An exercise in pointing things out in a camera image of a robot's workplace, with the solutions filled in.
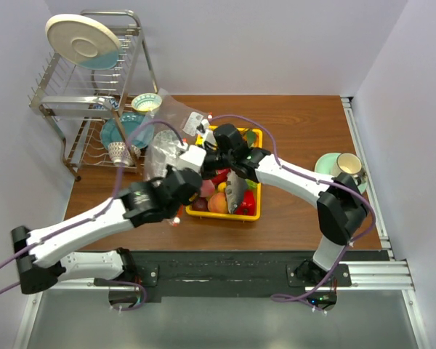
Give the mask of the pink peach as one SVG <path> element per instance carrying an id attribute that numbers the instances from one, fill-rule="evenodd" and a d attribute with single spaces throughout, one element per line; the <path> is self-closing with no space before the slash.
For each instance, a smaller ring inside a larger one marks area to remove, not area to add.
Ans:
<path id="1" fill-rule="evenodd" d="M 204 180 L 201 186 L 200 197 L 208 198 L 215 194 L 215 184 L 211 180 Z"/>

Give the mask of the grey toy fish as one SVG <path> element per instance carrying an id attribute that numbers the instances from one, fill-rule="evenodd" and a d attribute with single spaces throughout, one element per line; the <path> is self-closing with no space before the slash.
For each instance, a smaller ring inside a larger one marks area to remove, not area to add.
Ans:
<path id="1" fill-rule="evenodd" d="M 248 184 L 245 179 L 239 177 L 234 171 L 227 175 L 225 196 L 227 209 L 230 214 L 235 214 L 239 206 L 243 203 Z"/>

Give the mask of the orange zip top bag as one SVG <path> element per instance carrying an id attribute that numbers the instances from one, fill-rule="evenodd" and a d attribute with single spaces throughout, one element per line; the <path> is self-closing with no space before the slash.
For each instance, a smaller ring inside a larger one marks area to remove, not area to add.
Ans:
<path id="1" fill-rule="evenodd" d="M 176 157 L 157 157 L 153 155 L 153 149 L 149 144 L 148 149 L 145 155 L 145 168 L 144 168 L 144 179 L 147 182 L 150 182 L 154 178 L 165 178 L 167 173 L 167 165 L 171 164 L 172 166 L 176 164 Z M 148 185 L 148 195 L 149 200 L 145 206 L 148 206 L 147 222 L 162 222 L 166 220 L 172 226 L 178 226 L 181 222 L 180 214 L 182 213 L 182 208 L 179 208 L 178 213 L 176 213 L 173 217 L 164 217 L 164 213 L 162 212 L 162 208 L 158 206 L 158 200 L 156 198 L 156 187 L 161 182 L 154 181 L 153 183 Z"/>

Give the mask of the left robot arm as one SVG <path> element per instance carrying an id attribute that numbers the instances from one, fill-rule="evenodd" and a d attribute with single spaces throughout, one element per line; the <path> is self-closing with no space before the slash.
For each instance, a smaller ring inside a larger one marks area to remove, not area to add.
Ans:
<path id="1" fill-rule="evenodd" d="M 134 182 L 101 205 L 56 225 L 12 230 L 12 242 L 23 294 L 35 294 L 57 283 L 60 260 L 82 246 L 141 225 L 172 219 L 201 191 L 198 169 L 167 167 L 165 177 Z"/>

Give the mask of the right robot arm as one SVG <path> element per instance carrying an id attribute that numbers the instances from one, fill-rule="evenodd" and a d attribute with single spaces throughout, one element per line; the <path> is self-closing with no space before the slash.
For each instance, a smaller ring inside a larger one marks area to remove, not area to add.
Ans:
<path id="1" fill-rule="evenodd" d="M 231 182 L 238 186 L 245 180 L 271 185 L 317 209 L 322 238 L 312 258 L 301 263 L 294 273 L 298 279 L 319 286 L 331 281 L 339 256 L 367 216 L 366 201 L 354 179 L 348 174 L 317 174 L 287 163 L 268 150 L 251 147 L 232 124 L 211 129 L 203 121 L 197 133 L 207 152 L 202 166 L 204 177 L 227 169 Z"/>

